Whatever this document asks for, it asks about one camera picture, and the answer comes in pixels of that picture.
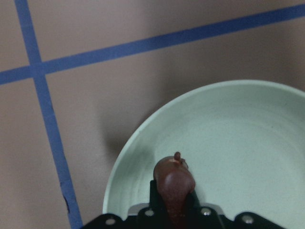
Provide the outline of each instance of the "round plate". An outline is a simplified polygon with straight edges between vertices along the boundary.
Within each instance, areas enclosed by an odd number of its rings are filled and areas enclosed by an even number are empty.
[[[299,229],[305,219],[305,93],[240,80],[188,92],[150,116],[121,151],[103,212],[149,202],[155,164],[180,151],[201,202],[225,215],[255,212]]]

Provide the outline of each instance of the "brown object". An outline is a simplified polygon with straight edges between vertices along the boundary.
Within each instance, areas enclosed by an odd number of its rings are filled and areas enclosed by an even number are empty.
[[[185,226],[183,207],[187,194],[195,189],[195,180],[179,152],[161,159],[154,168],[153,178],[161,195],[170,220],[175,228]]]

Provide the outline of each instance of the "metal bolt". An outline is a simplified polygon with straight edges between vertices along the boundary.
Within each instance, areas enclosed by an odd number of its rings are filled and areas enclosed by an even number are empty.
[[[242,217],[242,221],[243,221],[244,223],[246,223],[246,224],[253,224],[254,219],[253,219],[251,216],[249,216],[249,215],[244,215],[244,216]]]
[[[108,226],[111,226],[111,225],[115,224],[115,219],[109,218],[106,220],[105,224]]]
[[[145,215],[148,216],[148,217],[153,216],[154,215],[154,211],[151,210],[151,209],[148,209],[148,210],[145,211]]]
[[[209,216],[212,212],[209,208],[202,208],[201,209],[201,214],[203,214],[204,216]]]

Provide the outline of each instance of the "plate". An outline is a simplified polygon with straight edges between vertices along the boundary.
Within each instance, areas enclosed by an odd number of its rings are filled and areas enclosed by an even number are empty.
[[[127,217],[149,201],[155,164],[179,151],[201,202],[252,211],[289,228],[305,219],[305,93],[253,80],[204,86],[151,115],[122,149],[103,212]]]

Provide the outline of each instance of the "silver screw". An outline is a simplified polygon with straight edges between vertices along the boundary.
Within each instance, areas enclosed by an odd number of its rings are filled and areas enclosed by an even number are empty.
[[[148,209],[148,210],[145,211],[145,215],[148,216],[148,217],[153,216],[154,215],[154,211],[151,210],[151,209]]]
[[[253,219],[251,216],[249,216],[249,215],[244,215],[244,216],[242,217],[242,221],[243,221],[244,223],[246,223],[246,224],[253,224],[254,219]]]
[[[107,219],[105,224],[108,226],[111,226],[111,225],[115,224],[115,219],[113,219],[113,218]]]
[[[201,214],[203,214],[204,216],[209,216],[212,212],[209,208],[202,208],[201,209]]]

